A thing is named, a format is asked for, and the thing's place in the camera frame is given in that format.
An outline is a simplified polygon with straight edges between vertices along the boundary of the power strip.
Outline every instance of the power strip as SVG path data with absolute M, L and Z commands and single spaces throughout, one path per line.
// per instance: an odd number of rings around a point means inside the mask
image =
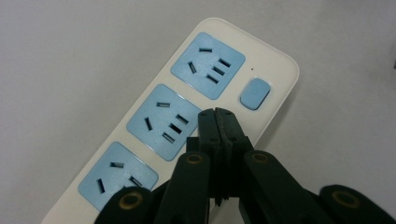
M 202 21 L 96 151 L 43 224 L 93 223 L 119 189 L 167 181 L 197 114 L 231 110 L 256 145 L 299 76 L 296 62 L 227 21 Z

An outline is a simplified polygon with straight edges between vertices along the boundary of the white table surface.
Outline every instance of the white table surface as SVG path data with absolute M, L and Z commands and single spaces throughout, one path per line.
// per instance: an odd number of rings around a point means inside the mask
M 346 185 L 396 217 L 396 1 L 0 0 L 0 223 L 40 223 L 208 17 L 300 66 L 257 149 L 315 193 Z

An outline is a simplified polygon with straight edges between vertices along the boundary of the power socket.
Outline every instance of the power socket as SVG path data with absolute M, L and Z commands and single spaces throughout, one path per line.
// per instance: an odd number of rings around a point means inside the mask
M 107 196 L 102 194 L 107 190 L 111 194 L 125 185 L 159 187 L 185 152 L 185 137 L 197 135 L 195 114 L 201 110 L 233 111 L 256 145 L 298 76 L 299 68 L 288 55 L 227 21 L 202 21 L 42 223 L 93 223 L 106 203 Z M 120 161 L 121 157 L 131 160 Z M 108 187 L 108 183 L 117 184 Z M 88 196 L 90 190 L 97 200 Z

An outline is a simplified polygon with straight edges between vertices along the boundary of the power switch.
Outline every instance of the power switch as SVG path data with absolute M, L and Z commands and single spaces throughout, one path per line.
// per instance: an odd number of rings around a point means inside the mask
M 257 110 L 270 90 L 271 87 L 266 81 L 254 78 L 242 92 L 240 98 L 241 104 L 247 109 Z

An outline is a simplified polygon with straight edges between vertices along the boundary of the white power strip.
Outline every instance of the white power strip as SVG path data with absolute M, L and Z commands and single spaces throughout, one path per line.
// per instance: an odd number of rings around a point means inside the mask
M 42 223 L 93 223 L 123 186 L 159 187 L 196 136 L 201 110 L 231 110 L 255 146 L 298 76 L 288 55 L 227 21 L 202 21 Z

